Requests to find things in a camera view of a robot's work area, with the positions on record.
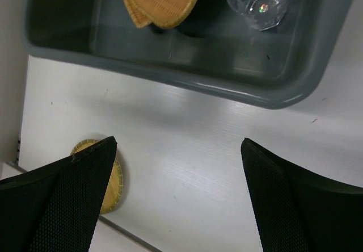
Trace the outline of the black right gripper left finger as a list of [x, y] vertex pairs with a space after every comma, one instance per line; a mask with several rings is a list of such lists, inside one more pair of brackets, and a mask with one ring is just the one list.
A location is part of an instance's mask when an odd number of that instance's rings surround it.
[[117, 142], [1, 180], [1, 251], [88, 251]]

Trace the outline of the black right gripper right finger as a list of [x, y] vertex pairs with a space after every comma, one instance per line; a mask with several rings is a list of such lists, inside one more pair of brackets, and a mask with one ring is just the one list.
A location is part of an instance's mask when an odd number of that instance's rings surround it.
[[362, 251], [362, 188], [241, 144], [263, 251]]

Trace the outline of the round green-rimmed bamboo tray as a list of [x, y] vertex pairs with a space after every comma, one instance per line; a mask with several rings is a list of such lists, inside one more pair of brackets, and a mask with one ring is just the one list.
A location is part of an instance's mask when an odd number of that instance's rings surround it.
[[[98, 140], [94, 139], [82, 140], [79, 143], [77, 143], [75, 147], [73, 147], [70, 154], [73, 155], [77, 152], [80, 152], [81, 150], [86, 149], [91, 145], [96, 144], [97, 142]], [[123, 192], [123, 172], [118, 154], [116, 154], [110, 178], [108, 181], [107, 189], [100, 209], [101, 215], [110, 213], [116, 209], [117, 205], [120, 202], [122, 192]]]

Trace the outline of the grey plastic bin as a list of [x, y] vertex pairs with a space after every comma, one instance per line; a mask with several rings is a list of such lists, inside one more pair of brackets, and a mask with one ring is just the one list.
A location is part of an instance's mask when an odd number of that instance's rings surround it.
[[123, 0], [24, 0], [30, 55], [123, 73], [269, 109], [318, 86], [352, 0], [288, 0], [257, 31], [226, 0], [199, 0], [175, 29], [138, 29]]

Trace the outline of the triangular woven tray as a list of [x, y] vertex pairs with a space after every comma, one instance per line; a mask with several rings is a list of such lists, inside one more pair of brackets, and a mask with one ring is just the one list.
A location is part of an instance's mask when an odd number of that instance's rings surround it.
[[143, 28], [151, 24], [151, 20], [140, 12], [132, 3], [125, 2], [125, 5], [131, 20], [137, 28]]

